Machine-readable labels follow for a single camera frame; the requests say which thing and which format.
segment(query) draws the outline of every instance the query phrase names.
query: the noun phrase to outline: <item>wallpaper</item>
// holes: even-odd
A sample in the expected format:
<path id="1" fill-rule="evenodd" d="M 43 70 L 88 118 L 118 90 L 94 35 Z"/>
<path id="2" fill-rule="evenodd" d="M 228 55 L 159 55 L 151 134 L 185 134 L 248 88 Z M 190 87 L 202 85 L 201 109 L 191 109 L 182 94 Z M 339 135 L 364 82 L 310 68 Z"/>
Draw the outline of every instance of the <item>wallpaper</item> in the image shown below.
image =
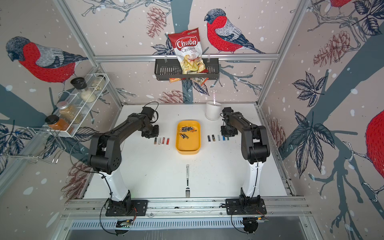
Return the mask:
<path id="1" fill-rule="evenodd" d="M 66 99 L 69 81 L 91 70 L 81 46 L 51 1 L 7 1 L 0 3 L 0 153 L 10 146 L 17 155 L 33 137 L 26 127 L 39 127 L 56 103 Z M 108 91 L 96 100 L 74 138 L 61 138 L 66 146 L 56 165 L 27 164 L 0 198 L 2 239 L 48 239 L 69 199 L 78 198 L 89 169 L 89 139 L 109 130 L 110 116 L 118 107 Z M 43 156 L 50 161 L 58 151 L 50 146 Z M 12 167 L 12 159 L 0 157 L 0 177 Z M 28 222 L 20 226 L 20 219 Z"/>
<path id="2" fill-rule="evenodd" d="M 324 239 L 382 239 L 383 1 L 313 1 L 262 109 Z"/>
<path id="3" fill-rule="evenodd" d="M 203 53 L 275 53 L 298 1 L 69 0 L 67 3 L 95 55 L 174 55 L 168 34 L 193 28 L 199 28 Z M 199 86 L 184 80 L 169 86 L 154 81 L 153 62 L 103 63 L 106 71 L 119 76 L 119 79 L 113 77 L 117 88 L 129 88 L 136 95 L 122 100 L 135 103 L 147 102 L 148 95 L 167 99 L 161 101 L 164 103 L 180 102 L 180 99 L 184 103 L 198 103 L 211 101 L 213 93 L 220 102 L 255 102 L 271 65 L 272 61 L 222 61 L 220 81 L 208 80 Z M 122 80 L 133 78 L 134 72 L 140 74 L 140 81 Z M 151 84 L 143 86 L 138 82 Z"/>

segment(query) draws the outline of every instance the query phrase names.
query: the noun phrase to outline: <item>bird illustration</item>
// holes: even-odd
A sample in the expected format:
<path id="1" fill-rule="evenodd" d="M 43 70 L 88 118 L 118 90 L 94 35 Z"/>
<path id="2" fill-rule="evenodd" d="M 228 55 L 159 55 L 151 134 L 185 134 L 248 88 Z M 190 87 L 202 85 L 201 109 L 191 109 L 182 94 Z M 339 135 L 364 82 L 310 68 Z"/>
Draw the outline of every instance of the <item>bird illustration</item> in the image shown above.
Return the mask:
<path id="1" fill-rule="evenodd" d="M 222 9 L 210 10 L 204 18 L 207 21 L 207 35 L 209 42 L 217 48 L 218 52 L 234 52 L 239 49 L 251 49 L 263 53 L 250 43 L 241 30 L 235 27 L 226 17 Z"/>
<path id="2" fill-rule="evenodd" d="M 367 131 L 365 133 L 367 153 L 360 154 L 352 150 L 352 146 L 349 142 L 344 142 L 349 146 L 351 150 L 351 157 L 347 159 L 352 161 L 353 155 L 358 155 L 365 159 L 368 159 L 379 174 L 384 178 L 384 111 L 376 115 L 369 122 Z M 384 185 L 378 190 L 373 190 L 371 186 L 363 182 L 374 194 L 375 198 L 371 199 L 373 202 L 377 202 L 377 195 L 379 192 L 384 190 Z"/>
<path id="3" fill-rule="evenodd" d="M 74 75 L 76 66 L 87 57 L 67 53 L 59 48 L 50 48 L 17 36 L 7 42 L 8 57 L 18 60 L 30 73 L 48 83 L 62 83 Z"/>
<path id="4" fill-rule="evenodd" d="M 340 8 L 344 5 L 346 5 L 347 3 L 349 3 L 350 1 L 352 0 L 320 0 L 318 1 L 317 3 L 315 3 L 314 5 L 317 5 L 321 2 L 324 2 L 324 1 L 327 1 L 331 4 L 331 7 L 329 8 L 329 10 L 324 14 L 324 16 L 329 16 L 328 15 L 328 12 L 331 10 L 332 7 L 338 7 L 339 8 L 339 14 L 337 14 L 336 17 L 340 16 L 340 15 L 344 15 L 344 13 L 342 13 L 340 11 Z"/>

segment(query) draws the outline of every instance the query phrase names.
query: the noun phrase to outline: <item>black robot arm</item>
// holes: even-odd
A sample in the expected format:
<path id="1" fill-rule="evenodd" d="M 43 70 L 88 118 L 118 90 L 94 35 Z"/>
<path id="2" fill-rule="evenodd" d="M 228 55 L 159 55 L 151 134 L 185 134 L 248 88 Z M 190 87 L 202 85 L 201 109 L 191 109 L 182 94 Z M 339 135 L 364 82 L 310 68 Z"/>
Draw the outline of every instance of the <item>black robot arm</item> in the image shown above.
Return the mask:
<path id="1" fill-rule="evenodd" d="M 257 126 L 246 120 L 240 112 L 233 112 L 232 108 L 223 109 L 225 126 L 221 126 L 221 134 L 224 137 L 234 137 L 241 133 L 241 152 L 244 159 L 250 164 L 265 162 L 270 154 L 268 135 L 265 126 Z"/>
<path id="2" fill-rule="evenodd" d="M 120 144 L 132 133 L 139 130 L 146 138 L 157 137 L 159 126 L 152 125 L 155 110 L 143 107 L 141 113 L 132 113 L 127 120 L 105 133 L 96 133 L 91 138 L 88 165 L 94 171 L 111 174 L 121 163 Z"/>

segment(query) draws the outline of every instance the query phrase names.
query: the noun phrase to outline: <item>silver lid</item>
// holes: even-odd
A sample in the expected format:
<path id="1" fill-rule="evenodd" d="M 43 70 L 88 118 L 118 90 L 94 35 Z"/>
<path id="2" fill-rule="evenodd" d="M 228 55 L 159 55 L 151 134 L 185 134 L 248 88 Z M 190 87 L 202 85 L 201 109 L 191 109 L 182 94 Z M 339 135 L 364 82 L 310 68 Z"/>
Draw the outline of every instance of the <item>silver lid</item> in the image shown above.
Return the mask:
<path id="1" fill-rule="evenodd" d="M 58 107 L 59 109 L 66 109 L 67 107 L 69 107 L 69 103 L 66 102 L 66 101 L 61 101 L 61 102 L 58 102 L 56 104 L 56 107 Z"/>

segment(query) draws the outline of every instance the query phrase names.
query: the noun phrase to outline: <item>spice jar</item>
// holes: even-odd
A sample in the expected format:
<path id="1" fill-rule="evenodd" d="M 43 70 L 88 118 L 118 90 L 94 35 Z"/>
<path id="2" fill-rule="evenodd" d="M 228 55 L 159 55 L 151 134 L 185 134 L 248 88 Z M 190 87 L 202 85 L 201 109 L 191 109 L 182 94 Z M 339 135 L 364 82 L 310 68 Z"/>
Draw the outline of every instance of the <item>spice jar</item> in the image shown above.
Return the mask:
<path id="1" fill-rule="evenodd" d="M 99 75 L 96 77 L 95 80 L 92 82 L 92 87 L 95 88 L 95 90 L 102 90 L 105 85 L 105 78 L 103 75 Z"/>
<path id="2" fill-rule="evenodd" d="M 81 123 L 82 116 L 81 114 L 77 115 L 78 110 L 72 104 L 69 104 L 67 101 L 61 101 L 56 104 L 59 109 L 60 116 L 64 118 L 67 122 L 72 122 L 75 124 Z"/>
<path id="3" fill-rule="evenodd" d="M 74 78 L 71 80 L 71 84 L 79 90 L 80 97 L 84 102 L 91 103 L 96 100 L 96 95 L 93 94 L 93 90 L 87 88 L 84 78 Z"/>
<path id="4" fill-rule="evenodd" d="M 45 118 L 45 122 L 53 130 L 66 131 L 71 134 L 73 127 L 70 127 L 70 124 L 67 123 L 64 119 L 59 118 L 57 115 L 49 115 Z"/>

